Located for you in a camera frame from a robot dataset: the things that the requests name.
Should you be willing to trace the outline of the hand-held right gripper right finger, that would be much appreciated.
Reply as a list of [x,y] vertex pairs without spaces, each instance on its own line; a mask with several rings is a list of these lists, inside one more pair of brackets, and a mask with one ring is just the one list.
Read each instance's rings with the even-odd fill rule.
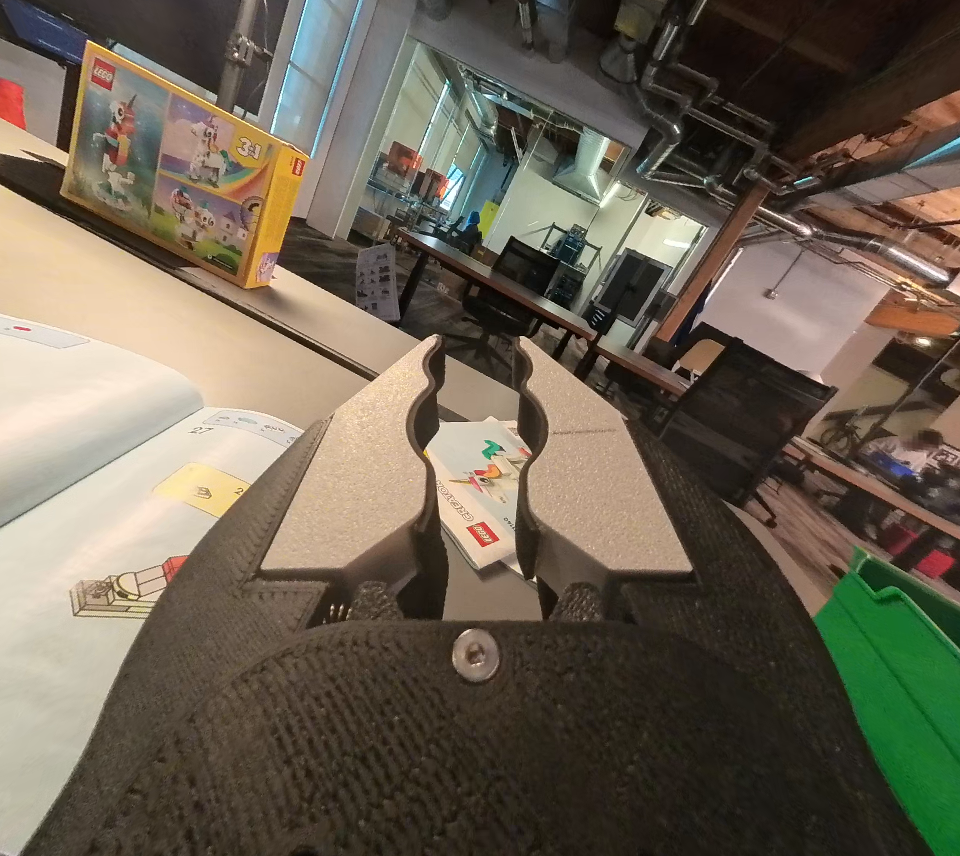
[[529,337],[512,350],[520,472],[515,551],[548,619],[573,586],[600,612],[621,589],[680,583],[693,564],[620,412]]

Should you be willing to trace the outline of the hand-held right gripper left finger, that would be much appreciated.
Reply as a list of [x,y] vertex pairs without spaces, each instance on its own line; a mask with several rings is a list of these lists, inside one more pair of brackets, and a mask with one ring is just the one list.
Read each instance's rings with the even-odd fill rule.
[[258,566],[275,582],[319,581],[342,595],[369,582],[403,602],[443,602],[447,550],[426,446],[440,428],[443,338],[431,335],[339,406]]

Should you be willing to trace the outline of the pale blue instruction booklet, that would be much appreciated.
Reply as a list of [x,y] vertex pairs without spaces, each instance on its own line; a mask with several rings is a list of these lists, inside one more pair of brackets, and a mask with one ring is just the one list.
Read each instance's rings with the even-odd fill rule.
[[15,853],[197,543],[302,434],[150,358],[2,316],[1,830]]

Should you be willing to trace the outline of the yellow lego box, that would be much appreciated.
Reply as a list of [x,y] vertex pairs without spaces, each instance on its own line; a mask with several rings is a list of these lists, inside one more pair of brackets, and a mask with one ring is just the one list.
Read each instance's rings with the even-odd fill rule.
[[294,145],[85,44],[66,201],[239,288],[264,288],[307,163]]

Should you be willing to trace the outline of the white instruction leaflet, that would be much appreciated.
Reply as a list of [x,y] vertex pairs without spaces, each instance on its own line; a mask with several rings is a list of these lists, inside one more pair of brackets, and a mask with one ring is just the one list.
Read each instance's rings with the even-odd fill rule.
[[522,573],[522,567],[520,566],[517,554],[514,551],[498,555],[496,558],[491,556],[490,558],[482,560],[482,562],[484,565],[481,565],[477,571],[484,578],[496,575],[501,570],[506,570],[512,572],[518,578],[527,583],[531,582],[531,580],[527,579]]
[[532,456],[517,421],[441,422],[424,454],[436,477],[441,529],[470,567],[517,553],[520,481]]

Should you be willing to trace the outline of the wooden table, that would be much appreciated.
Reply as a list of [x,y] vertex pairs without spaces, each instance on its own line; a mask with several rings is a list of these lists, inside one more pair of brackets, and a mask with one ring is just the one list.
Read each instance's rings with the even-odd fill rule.
[[398,297],[398,310],[401,319],[406,315],[417,288],[422,282],[428,261],[435,259],[439,264],[461,278],[497,292],[512,307],[523,308],[530,313],[533,320],[562,330],[566,336],[554,351],[553,359],[558,360],[562,357],[566,346],[573,337],[586,340],[589,346],[598,344],[601,335],[594,331],[582,317],[559,307],[544,296],[534,294],[532,290],[460,253],[445,242],[405,229],[396,230],[394,238],[417,253],[414,266]]
[[668,407],[692,386],[690,379],[606,336],[599,339],[596,352],[606,362],[596,388],[608,400],[623,398],[641,408]]
[[834,458],[808,440],[794,437],[782,448],[784,456],[801,460],[805,465],[813,466],[823,474],[848,487],[861,490],[874,500],[881,501],[927,526],[959,540],[959,526],[936,512],[907,498],[887,482],[876,478],[858,466],[849,466]]

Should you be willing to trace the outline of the black office chair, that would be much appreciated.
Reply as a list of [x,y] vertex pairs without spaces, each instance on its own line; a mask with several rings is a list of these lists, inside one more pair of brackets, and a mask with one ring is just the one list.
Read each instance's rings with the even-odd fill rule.
[[739,509],[763,501],[759,488],[786,444],[837,393],[732,339],[666,414],[655,436],[724,501]]
[[[510,237],[491,269],[541,298],[546,295],[559,264],[558,258]],[[508,359],[497,352],[494,343],[530,337],[541,325],[541,320],[533,310],[513,302],[506,294],[489,286],[469,283],[461,305],[465,313],[462,320],[478,326],[481,334],[460,336],[459,340],[472,349],[474,360],[482,363],[490,375],[496,374],[497,366],[509,366]]]

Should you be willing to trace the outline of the beige chair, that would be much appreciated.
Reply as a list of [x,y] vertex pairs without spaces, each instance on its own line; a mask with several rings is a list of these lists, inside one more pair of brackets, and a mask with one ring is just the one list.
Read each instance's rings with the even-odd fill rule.
[[693,383],[706,373],[727,346],[714,338],[697,340],[673,364],[672,371],[681,379]]

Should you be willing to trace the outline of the white printed sheet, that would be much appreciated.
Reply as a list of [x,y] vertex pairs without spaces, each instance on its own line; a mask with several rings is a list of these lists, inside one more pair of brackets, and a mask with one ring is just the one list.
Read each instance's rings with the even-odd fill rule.
[[389,242],[361,249],[355,263],[355,305],[388,323],[401,319],[396,250]]

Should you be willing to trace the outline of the black screen on stand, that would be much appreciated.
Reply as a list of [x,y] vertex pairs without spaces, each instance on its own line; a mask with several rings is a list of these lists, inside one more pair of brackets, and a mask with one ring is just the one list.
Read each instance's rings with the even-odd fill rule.
[[636,329],[666,286],[673,268],[630,248],[623,249],[590,296],[584,318],[599,337],[605,337],[616,322]]

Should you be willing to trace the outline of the black shelf rack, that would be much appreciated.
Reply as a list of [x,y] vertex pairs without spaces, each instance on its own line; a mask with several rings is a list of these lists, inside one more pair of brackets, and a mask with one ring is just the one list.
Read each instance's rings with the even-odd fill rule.
[[580,297],[602,248],[587,240],[586,227],[574,225],[566,229],[553,223],[546,230],[540,251],[558,261],[546,288],[546,298],[570,310]]

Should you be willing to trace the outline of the metal extraction hood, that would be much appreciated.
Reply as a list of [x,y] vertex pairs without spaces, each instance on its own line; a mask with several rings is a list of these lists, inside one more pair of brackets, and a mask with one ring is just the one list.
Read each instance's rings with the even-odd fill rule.
[[573,155],[558,159],[550,181],[579,200],[600,205],[614,185],[621,158],[628,151],[623,143],[585,127]]

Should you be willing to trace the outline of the green plastic bin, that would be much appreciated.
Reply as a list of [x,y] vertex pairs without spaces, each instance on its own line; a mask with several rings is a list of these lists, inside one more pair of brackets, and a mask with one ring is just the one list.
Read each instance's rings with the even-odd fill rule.
[[883,776],[930,850],[959,853],[959,607],[857,547],[814,617]]

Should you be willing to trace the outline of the grey ceiling pipes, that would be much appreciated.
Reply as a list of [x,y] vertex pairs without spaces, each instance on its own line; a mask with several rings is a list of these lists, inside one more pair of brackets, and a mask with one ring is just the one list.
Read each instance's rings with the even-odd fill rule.
[[730,149],[750,149],[750,160],[741,175],[773,196],[818,188],[824,183],[822,173],[804,171],[773,151],[774,122],[722,97],[718,78],[693,69],[678,57],[685,37],[710,1],[695,0],[687,12],[671,12],[644,61],[637,55],[638,40],[626,36],[620,39],[631,71],[630,92],[657,133],[656,143],[636,165],[637,174],[651,181],[682,185],[681,178],[667,174],[666,166],[680,161],[685,121],[691,120],[726,136]]

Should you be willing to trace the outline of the blue monitor screen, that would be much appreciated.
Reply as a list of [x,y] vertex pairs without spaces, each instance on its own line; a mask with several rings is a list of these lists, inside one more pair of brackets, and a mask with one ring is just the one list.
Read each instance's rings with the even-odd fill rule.
[[1,0],[2,37],[66,65],[83,63],[88,36],[26,0]]

